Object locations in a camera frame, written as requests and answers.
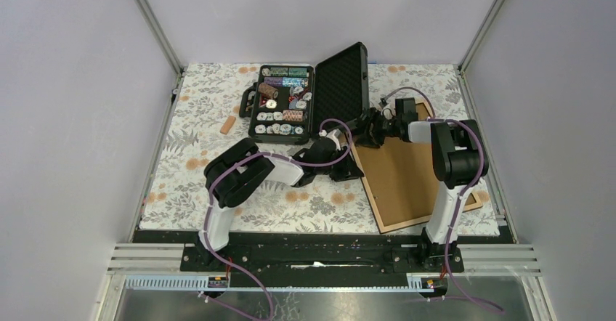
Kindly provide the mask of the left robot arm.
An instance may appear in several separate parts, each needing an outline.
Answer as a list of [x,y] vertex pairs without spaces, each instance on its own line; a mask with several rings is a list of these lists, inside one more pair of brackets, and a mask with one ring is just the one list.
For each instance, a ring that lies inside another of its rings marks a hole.
[[244,204],[265,181],[305,187],[316,176],[334,182],[364,177],[348,146],[333,137],[321,137],[292,156],[265,152],[255,139],[245,138],[215,158],[204,170],[209,204],[198,233],[202,247],[197,260],[209,271],[221,268],[229,243],[233,211]]

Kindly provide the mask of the wooden picture frame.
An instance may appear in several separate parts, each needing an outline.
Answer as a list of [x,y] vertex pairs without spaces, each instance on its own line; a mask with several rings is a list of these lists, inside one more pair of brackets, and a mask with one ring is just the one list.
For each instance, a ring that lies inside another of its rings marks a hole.
[[379,148],[370,148],[358,141],[355,137],[351,150],[381,234],[429,222],[439,201],[454,206],[465,188],[450,190],[437,179],[428,143],[387,137]]

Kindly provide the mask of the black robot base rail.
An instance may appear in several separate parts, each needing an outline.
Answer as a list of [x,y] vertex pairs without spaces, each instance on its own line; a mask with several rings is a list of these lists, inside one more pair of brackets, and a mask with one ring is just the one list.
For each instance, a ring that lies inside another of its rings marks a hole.
[[442,253],[420,236],[232,233],[216,259],[196,232],[180,232],[181,272],[221,273],[233,288],[402,287],[407,274],[444,277]]

